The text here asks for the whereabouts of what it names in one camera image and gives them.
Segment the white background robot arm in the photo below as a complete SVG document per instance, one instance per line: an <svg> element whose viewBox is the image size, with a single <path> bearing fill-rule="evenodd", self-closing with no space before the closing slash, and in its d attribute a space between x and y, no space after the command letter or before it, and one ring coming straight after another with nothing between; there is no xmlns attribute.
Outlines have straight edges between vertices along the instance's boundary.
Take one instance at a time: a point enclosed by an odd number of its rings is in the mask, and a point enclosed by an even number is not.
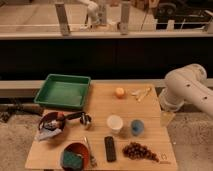
<svg viewBox="0 0 213 171"><path fill-rule="evenodd" d="M99 6L93 0L78 0L87 7L87 14L90 17L92 26L98 26L100 21L98 17Z"/></svg>

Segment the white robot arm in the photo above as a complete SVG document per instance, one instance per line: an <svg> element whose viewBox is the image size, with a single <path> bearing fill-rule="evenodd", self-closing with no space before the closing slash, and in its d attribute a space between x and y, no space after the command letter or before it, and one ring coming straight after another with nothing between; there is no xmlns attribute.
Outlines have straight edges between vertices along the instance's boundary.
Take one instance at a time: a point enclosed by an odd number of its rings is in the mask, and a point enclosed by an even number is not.
<svg viewBox="0 0 213 171"><path fill-rule="evenodd" d="M159 104L166 112L177 112L185 102L190 102L213 118L213 90L203 81L207 72L200 64L189 64L168 72L165 88L160 92Z"/></svg>

